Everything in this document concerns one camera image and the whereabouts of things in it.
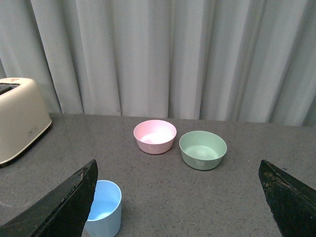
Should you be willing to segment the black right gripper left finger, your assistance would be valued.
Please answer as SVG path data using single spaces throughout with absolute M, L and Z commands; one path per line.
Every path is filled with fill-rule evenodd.
M 91 160 L 30 208 L 0 228 L 2 237 L 80 237 L 98 178 Z

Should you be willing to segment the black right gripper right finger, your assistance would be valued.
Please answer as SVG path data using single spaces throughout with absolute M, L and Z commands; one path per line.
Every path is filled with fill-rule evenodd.
M 259 179 L 283 237 L 316 235 L 316 191 L 272 163 L 262 160 Z

